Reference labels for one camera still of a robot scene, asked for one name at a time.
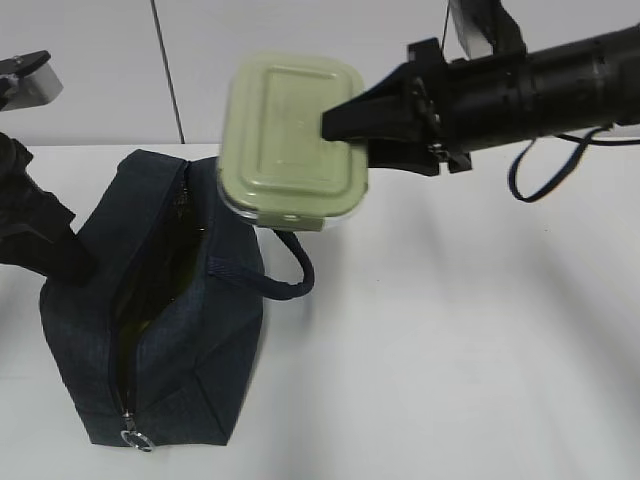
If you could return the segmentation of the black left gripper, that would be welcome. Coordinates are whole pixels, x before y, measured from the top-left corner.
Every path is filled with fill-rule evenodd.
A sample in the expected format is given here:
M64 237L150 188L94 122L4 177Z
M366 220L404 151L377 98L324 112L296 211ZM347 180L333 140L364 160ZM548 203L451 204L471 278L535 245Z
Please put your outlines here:
M84 285L97 262L70 228L75 214L31 178L33 155L1 136L1 262Z

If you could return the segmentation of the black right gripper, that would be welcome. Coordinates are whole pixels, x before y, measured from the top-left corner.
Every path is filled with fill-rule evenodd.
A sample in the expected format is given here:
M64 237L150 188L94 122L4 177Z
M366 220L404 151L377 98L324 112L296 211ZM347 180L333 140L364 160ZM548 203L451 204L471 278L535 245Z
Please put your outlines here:
M455 130L448 64L436 38L410 44L404 64L369 90L325 111L321 136L327 141L369 140L369 168L422 176L438 176L442 165L451 174L472 169Z

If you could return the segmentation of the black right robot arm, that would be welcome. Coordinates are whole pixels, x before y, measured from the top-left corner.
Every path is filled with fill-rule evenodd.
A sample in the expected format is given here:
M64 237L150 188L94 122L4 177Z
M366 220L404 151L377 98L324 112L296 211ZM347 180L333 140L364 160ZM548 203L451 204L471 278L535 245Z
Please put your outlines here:
M407 47L381 82L322 115L327 141L362 144L371 168L437 176L471 153L540 137L639 122L639 28L530 53L496 18L494 52L445 60L435 38Z

